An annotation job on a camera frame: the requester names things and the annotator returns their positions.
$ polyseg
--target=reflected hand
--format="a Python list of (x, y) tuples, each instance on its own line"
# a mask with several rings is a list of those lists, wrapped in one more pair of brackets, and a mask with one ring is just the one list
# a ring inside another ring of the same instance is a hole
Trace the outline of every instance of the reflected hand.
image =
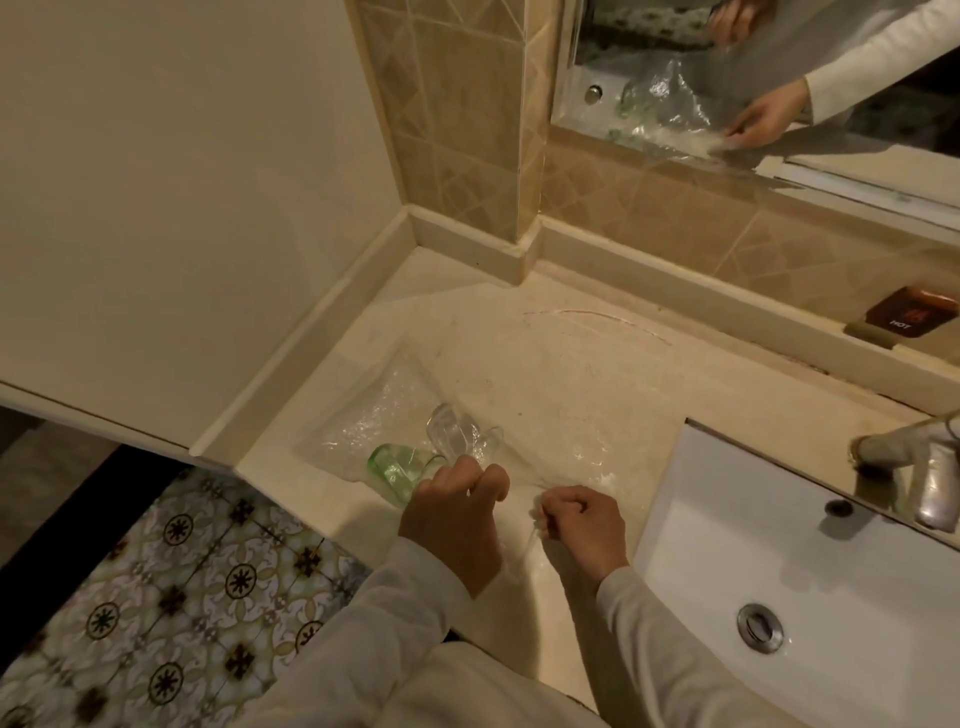
[(440, 559), (476, 598), (500, 572), (503, 557), (493, 507), (510, 492), (510, 477), (499, 465), (485, 471), (461, 455), (452, 468), (423, 480), (400, 518), (397, 533)]
[(797, 79), (756, 99), (724, 130), (724, 136), (739, 149), (770, 144), (783, 136), (809, 103), (806, 79)]
[(626, 525), (616, 500), (583, 485), (554, 488), (540, 498), (550, 538), (577, 562), (593, 592), (612, 572), (630, 566)]
[(777, 0), (724, 0), (710, 16), (710, 39), (720, 48), (739, 43), (776, 13)]

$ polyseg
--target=sink drain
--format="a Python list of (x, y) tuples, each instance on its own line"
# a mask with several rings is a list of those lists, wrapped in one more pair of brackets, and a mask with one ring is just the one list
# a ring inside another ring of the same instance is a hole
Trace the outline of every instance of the sink drain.
[(753, 651), (771, 655), (783, 645), (783, 625), (762, 604), (748, 604), (736, 615), (736, 629)]

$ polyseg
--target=chrome faucet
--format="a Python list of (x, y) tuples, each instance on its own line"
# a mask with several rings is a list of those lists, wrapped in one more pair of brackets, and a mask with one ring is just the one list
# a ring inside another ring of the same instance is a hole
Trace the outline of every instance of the chrome faucet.
[(856, 466), (890, 475), (913, 466), (907, 508), (927, 528), (953, 533), (960, 521), (960, 410), (850, 443)]

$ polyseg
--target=white sink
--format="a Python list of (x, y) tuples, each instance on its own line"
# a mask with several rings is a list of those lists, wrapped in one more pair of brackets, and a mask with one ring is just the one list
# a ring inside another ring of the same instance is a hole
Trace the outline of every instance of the white sink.
[[(635, 569), (747, 685), (815, 728), (960, 725), (960, 552), (694, 425)], [(783, 646), (736, 624), (759, 603)]]

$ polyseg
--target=beige marble countertop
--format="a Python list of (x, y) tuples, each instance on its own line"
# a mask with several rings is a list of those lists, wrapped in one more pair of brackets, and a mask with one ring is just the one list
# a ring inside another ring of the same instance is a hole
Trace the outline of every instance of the beige marble countertop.
[[(850, 439), (921, 418), (549, 264), (512, 287), (418, 248), (237, 467), (372, 567), (396, 534), (398, 511), (368, 486), (311, 466), (295, 445), (400, 336), (518, 451), (614, 490), (630, 553), (687, 418), (847, 493)], [(513, 575), (498, 577), (474, 618), (455, 626), (510, 667), (593, 706), (564, 584), (540, 544), (528, 548), (538, 492), (515, 483), (497, 507)]]

